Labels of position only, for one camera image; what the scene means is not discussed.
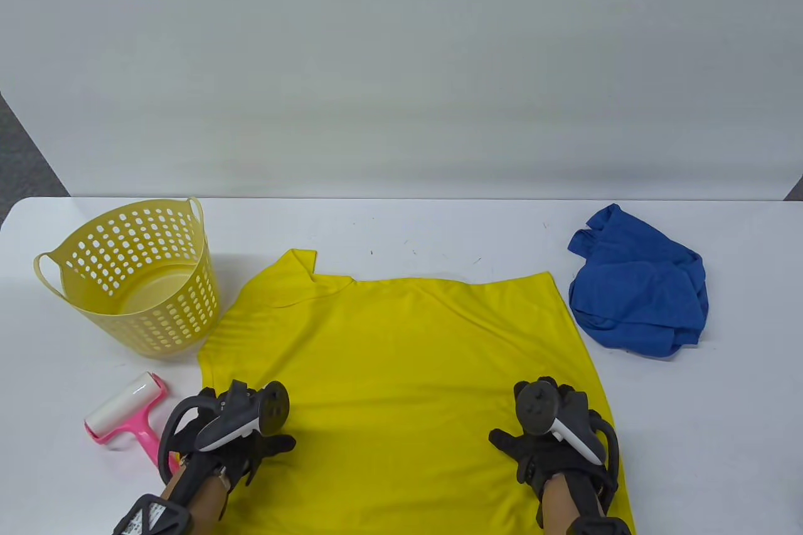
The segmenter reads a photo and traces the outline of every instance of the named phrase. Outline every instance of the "blue cloth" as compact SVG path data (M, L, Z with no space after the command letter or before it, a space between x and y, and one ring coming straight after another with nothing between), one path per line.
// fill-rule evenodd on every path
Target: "blue cloth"
M594 214L588 227L568 244L586 259L568 305L588 336L655 358L696 344L708 316L700 255L619 205Z

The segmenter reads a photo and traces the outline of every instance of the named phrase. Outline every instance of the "yellow t-shirt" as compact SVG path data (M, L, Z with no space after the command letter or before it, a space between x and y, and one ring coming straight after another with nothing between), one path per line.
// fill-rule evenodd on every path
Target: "yellow t-shirt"
M487 440L521 434L514 383L551 375L612 421L550 274L355 282L315 274L315 259L289 251L255 277L200 352L218 392L284 383L298 440L235 489L218 532L539 532L533 490ZM611 515L633 529L623 473Z

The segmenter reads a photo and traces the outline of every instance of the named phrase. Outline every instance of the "lint roller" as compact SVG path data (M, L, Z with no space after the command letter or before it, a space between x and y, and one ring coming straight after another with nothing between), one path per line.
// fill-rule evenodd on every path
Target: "lint roller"
M83 425L89 437L100 445L109 443L120 433L130 432L158 466L159 437L150 426L149 415L167 395L164 381L153 372L145 372L84 418ZM178 463L175 458L170 458L170 462L175 472Z

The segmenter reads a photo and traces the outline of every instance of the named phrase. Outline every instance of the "white wall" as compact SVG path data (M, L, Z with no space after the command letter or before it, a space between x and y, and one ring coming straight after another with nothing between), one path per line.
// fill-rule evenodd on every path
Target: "white wall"
M73 194L779 199L803 0L0 0Z

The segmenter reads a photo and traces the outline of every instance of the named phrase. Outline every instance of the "basket handle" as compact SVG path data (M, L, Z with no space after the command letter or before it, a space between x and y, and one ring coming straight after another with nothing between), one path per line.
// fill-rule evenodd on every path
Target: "basket handle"
M40 265L40 263L42 262L42 257L48 257L48 259L53 262L53 257L51 257L51 254L49 254L49 252L40 252L40 254L38 254L34 259L34 273L36 274L36 277L40 280L40 282L43 283L43 285L47 286L50 289L52 294L55 294L55 296L61 297L63 300L66 300L66 297L64 297L62 292L57 288L55 288L54 285L49 283L48 278L44 277L44 274L42 274L42 267Z
M190 196L187 199L187 204L189 205L189 210L192 211L193 216L198 219L198 223L203 226L203 206L201 206L201 201L194 196Z

